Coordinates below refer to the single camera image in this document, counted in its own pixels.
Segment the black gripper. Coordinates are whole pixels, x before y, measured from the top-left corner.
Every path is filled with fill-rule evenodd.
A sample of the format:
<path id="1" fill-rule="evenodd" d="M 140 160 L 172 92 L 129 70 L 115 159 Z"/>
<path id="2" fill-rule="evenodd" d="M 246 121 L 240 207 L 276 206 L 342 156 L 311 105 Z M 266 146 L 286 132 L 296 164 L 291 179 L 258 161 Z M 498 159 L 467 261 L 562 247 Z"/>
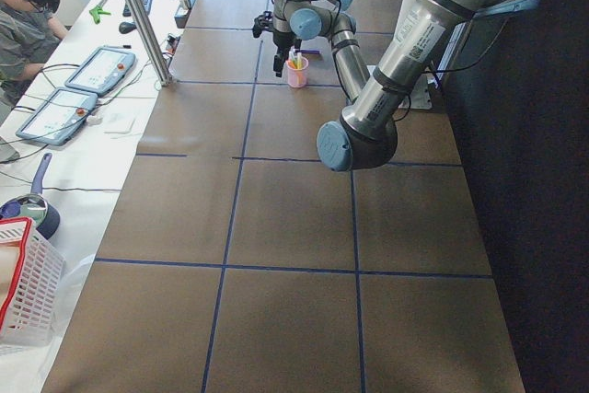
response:
<path id="1" fill-rule="evenodd" d="M 277 77 L 282 77 L 285 63 L 284 49 L 290 49 L 293 46 L 293 33 L 275 30 L 272 33 L 272 41 L 277 47 L 273 58 L 273 72 Z"/>

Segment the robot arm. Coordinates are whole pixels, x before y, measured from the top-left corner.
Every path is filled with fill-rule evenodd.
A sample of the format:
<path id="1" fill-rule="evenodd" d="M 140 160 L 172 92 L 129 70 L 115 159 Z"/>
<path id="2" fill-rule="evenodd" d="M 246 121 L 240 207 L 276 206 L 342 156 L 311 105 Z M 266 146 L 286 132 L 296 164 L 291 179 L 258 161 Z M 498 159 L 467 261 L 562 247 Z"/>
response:
<path id="1" fill-rule="evenodd" d="M 336 121 L 321 126 L 318 156 L 334 171 L 377 168 L 397 148 L 393 114 L 459 24 L 474 17 L 533 9 L 539 0 L 411 0 L 384 55 L 368 69 L 345 11 L 352 0 L 275 0 L 276 32 L 299 40 L 317 36 L 331 42 L 332 57 L 349 96 Z"/>
<path id="2" fill-rule="evenodd" d="M 305 40 L 323 37 L 330 41 L 334 63 L 360 59 L 355 38 L 356 23 L 347 14 L 353 0 L 271 0 L 272 10 L 257 18 L 252 29 L 258 37 L 262 31 L 272 33 L 276 46 L 272 71 L 280 77 L 292 49 Z"/>

